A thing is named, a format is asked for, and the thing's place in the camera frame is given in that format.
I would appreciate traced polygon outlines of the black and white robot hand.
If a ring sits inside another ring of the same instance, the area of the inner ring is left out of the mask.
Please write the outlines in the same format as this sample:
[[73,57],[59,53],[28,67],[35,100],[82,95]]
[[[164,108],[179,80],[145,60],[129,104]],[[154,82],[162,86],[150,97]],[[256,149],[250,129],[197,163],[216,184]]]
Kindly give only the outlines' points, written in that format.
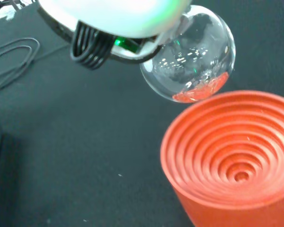
[[107,59],[139,64],[176,35],[188,0],[41,0],[39,14],[91,70]]

